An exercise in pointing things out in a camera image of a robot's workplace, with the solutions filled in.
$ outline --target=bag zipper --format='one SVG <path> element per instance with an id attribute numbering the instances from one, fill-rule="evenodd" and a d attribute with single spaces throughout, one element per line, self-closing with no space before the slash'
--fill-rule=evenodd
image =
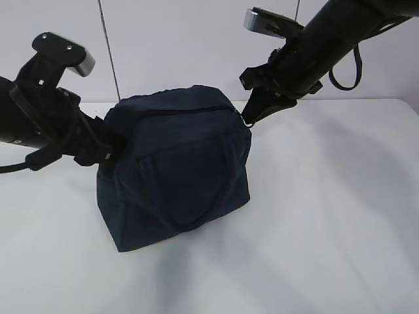
<path id="1" fill-rule="evenodd" d="M 137 121 L 142 120 L 144 118 L 149 118 L 149 117 L 152 117 L 152 116 L 177 116 L 177 115 L 180 115 L 180 114 L 207 113 L 207 112 L 220 111 L 220 110 L 230 110 L 230 111 L 236 113 L 240 118 L 242 118 L 242 115 L 234 107 L 214 106 L 214 107 L 207 107 L 207 108 L 185 109 L 185 110 L 152 109 L 152 110 L 148 110 L 143 115 L 141 115 L 137 119 Z"/>

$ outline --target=white tabletop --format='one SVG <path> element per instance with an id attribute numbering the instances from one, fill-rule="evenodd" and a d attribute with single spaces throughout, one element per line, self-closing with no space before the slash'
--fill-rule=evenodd
<path id="1" fill-rule="evenodd" d="M 248 205 L 123 254 L 96 167 L 2 175 L 0 313 L 419 313 L 418 138 L 398 100 L 301 101 L 254 127 Z"/>

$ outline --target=fabric bag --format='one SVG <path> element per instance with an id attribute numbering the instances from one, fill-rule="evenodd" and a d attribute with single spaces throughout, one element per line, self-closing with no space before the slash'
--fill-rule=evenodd
<path id="1" fill-rule="evenodd" d="M 98 171 L 98 205 L 120 252 L 197 229 L 250 200 L 251 132 L 218 89 L 134 96 L 105 122 L 129 139 Z"/>

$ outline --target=metal bracket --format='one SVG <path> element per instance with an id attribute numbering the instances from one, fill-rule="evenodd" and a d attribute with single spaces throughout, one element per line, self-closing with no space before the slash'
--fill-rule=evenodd
<path id="1" fill-rule="evenodd" d="M 255 33 L 277 38 L 292 39 L 304 29 L 296 21 L 260 8 L 248 9 L 244 27 Z"/>

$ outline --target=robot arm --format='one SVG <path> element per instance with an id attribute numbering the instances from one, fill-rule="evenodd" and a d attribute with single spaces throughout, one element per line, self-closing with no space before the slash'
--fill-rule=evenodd
<path id="1" fill-rule="evenodd" d="M 307 94 L 317 93 L 322 88 L 320 78 L 351 50 L 355 49 L 360 65 L 357 46 L 361 41 L 413 16 L 419 16 L 419 1 L 329 0 L 306 27 L 258 8 L 249 10 L 245 24 L 248 30 L 284 37 L 286 44 L 273 51 L 266 64 L 248 68 L 240 77 L 246 90 L 253 89 L 244 120 L 254 124 L 294 107 Z"/>
<path id="2" fill-rule="evenodd" d="M 39 148 L 24 163 L 0 167 L 0 173 L 26 168 L 40 170 L 63 154 L 81 166 L 109 160 L 124 139 L 103 120 L 79 109 L 80 97 L 57 88 L 65 69 L 85 77 L 95 61 L 88 51 L 53 33 L 40 34 L 32 43 L 36 55 L 11 82 L 0 77 L 0 141 Z"/>
<path id="3" fill-rule="evenodd" d="M 320 78 L 361 41 L 413 16 L 419 16 L 419 1 L 329 0 L 306 27 L 271 12 L 250 10 L 249 30 L 287 40 L 266 64 L 246 69 L 240 77 L 244 88 L 253 90 L 244 120 L 254 124 L 294 107 L 298 99 L 316 93 L 322 87 Z M 0 173 L 36 171 L 63 154 L 74 156 L 81 166 L 117 158 L 126 139 L 102 119 L 83 114 L 78 95 L 56 87 L 67 68 L 87 76 L 94 66 L 91 55 L 53 33 L 40 34 L 32 47 L 36 55 L 14 82 L 0 77 L 0 141 L 40 149 L 21 164 L 0 166 Z"/>

